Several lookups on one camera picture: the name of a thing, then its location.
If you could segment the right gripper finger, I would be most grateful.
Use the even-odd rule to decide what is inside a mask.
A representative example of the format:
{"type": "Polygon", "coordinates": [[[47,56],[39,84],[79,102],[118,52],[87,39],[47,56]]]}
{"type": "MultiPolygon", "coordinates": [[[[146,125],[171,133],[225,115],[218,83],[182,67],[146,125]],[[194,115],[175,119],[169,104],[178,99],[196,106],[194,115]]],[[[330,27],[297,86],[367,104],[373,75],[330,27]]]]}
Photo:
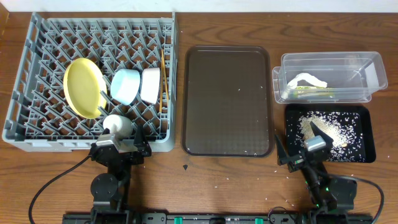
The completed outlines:
{"type": "Polygon", "coordinates": [[[275,143],[277,146],[277,163],[279,166],[288,164],[290,162],[290,157],[288,156],[284,145],[282,144],[278,135],[275,135],[275,143]]]}
{"type": "Polygon", "coordinates": [[[333,139],[324,133],[313,121],[310,122],[310,127],[314,133],[314,136],[320,136],[325,141],[327,146],[333,145],[333,139]]]}

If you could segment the rice and food scraps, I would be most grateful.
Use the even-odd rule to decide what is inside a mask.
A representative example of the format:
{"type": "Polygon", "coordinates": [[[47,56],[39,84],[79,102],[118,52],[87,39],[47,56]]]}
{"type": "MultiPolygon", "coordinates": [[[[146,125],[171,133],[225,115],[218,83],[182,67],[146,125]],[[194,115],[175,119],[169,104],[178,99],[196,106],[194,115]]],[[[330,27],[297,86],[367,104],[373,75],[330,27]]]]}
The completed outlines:
{"type": "Polygon", "coordinates": [[[290,151],[297,153],[304,148],[304,141],[315,135],[310,123],[333,140],[330,161],[364,162],[364,141],[361,120],[354,112],[300,111],[288,119],[286,136],[290,151]]]}

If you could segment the small white cup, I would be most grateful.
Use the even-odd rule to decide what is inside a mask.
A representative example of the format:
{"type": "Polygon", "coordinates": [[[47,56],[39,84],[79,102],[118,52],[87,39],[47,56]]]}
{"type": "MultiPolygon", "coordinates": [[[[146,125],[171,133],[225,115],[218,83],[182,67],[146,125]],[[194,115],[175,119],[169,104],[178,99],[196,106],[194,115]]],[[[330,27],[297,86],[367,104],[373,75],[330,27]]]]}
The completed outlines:
{"type": "Polygon", "coordinates": [[[118,139],[129,138],[133,132],[131,120],[116,114],[105,117],[103,127],[108,129],[111,134],[115,134],[118,139]]]}

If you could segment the green orange snack wrapper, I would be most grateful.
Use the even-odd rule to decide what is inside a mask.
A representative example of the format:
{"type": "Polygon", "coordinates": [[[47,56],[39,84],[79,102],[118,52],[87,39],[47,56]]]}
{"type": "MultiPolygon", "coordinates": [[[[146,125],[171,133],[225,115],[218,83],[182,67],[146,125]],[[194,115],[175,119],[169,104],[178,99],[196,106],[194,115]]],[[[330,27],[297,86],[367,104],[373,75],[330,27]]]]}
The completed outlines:
{"type": "Polygon", "coordinates": [[[331,88],[324,88],[319,86],[298,86],[293,92],[294,97],[301,98],[307,96],[327,96],[334,97],[335,94],[331,88]]]}

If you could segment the white napkin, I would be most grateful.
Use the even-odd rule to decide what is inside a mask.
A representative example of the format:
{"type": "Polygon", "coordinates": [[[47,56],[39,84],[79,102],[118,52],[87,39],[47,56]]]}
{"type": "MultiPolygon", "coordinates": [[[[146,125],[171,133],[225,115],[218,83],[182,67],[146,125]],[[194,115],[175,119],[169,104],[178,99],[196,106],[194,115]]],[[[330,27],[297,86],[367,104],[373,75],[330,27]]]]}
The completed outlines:
{"type": "Polygon", "coordinates": [[[309,74],[309,73],[299,73],[288,82],[286,89],[287,90],[296,90],[296,89],[311,89],[311,88],[326,88],[328,86],[327,82],[319,80],[317,77],[309,74]],[[299,83],[304,81],[307,85],[299,86],[299,83]]]}

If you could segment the light blue bowl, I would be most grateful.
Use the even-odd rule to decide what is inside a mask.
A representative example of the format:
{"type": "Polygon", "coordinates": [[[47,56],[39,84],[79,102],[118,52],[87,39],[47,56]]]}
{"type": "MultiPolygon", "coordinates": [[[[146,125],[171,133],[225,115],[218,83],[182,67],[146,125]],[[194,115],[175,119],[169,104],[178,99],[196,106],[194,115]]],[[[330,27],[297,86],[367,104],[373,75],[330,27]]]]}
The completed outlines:
{"type": "Polygon", "coordinates": [[[111,96],[123,105],[131,104],[139,90],[141,76],[137,70],[120,69],[111,82],[111,96]]]}

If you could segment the pale pink bowl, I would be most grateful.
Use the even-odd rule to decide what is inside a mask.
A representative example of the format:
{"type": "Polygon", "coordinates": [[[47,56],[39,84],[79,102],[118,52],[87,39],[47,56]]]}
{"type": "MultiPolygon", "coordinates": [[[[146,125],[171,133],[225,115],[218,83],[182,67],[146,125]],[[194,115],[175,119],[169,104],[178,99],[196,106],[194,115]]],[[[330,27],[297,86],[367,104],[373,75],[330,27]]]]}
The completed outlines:
{"type": "Polygon", "coordinates": [[[141,99],[156,104],[160,88],[160,68],[146,68],[142,72],[141,99]]]}

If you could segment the yellow plate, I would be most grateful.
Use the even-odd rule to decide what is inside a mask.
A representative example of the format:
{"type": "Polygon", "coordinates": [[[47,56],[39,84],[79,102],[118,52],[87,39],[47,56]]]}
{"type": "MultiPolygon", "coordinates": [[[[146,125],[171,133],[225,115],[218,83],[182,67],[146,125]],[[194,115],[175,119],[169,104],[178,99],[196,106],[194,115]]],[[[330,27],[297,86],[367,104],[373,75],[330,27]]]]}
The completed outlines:
{"type": "Polygon", "coordinates": [[[68,105],[78,115],[95,119],[101,115],[98,107],[106,107],[106,82],[98,66],[87,58],[74,60],[63,77],[63,90],[68,105]]]}

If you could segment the wooden chopstick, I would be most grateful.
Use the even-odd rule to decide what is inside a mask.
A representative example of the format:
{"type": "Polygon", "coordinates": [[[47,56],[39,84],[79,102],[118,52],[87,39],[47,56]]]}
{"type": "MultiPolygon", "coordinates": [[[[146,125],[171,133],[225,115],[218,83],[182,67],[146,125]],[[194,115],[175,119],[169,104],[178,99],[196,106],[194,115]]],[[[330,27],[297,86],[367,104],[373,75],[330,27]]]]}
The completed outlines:
{"type": "Polygon", "coordinates": [[[169,90],[168,90],[168,83],[167,83],[167,76],[166,76],[165,54],[164,54],[163,49],[162,49],[161,53],[162,53],[162,74],[163,74],[163,78],[164,78],[166,101],[167,101],[167,105],[169,105],[169,90]]]}
{"type": "Polygon", "coordinates": [[[161,64],[160,64],[160,95],[159,95],[159,113],[163,110],[163,93],[164,93],[164,74],[165,74],[165,57],[164,50],[161,50],[161,64]]]}

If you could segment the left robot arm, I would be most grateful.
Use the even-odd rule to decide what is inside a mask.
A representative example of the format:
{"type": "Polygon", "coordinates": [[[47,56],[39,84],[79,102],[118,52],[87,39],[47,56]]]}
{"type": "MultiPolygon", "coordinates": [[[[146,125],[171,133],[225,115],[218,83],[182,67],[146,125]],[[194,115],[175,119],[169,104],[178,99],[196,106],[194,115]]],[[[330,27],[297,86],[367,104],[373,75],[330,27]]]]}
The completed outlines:
{"type": "Polygon", "coordinates": [[[91,223],[136,223],[136,215],[127,206],[131,167],[144,163],[152,154],[144,128],[138,126],[133,145],[121,152],[123,141],[105,129],[91,145],[89,157],[105,167],[107,172],[97,175],[91,183],[93,208],[91,223]]]}

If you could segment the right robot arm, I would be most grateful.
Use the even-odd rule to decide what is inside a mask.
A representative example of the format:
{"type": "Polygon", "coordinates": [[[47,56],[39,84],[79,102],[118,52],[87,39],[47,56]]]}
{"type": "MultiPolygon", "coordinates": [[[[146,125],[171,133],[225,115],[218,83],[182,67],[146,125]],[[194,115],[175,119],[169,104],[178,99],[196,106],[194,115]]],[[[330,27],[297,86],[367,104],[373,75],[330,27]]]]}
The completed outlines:
{"type": "Polygon", "coordinates": [[[294,156],[288,155],[278,136],[278,165],[287,165],[290,173],[300,171],[315,208],[298,215],[295,223],[348,223],[347,211],[354,208],[357,183],[330,176],[323,162],[331,157],[333,139],[314,122],[310,122],[314,137],[304,141],[305,149],[294,156]]]}

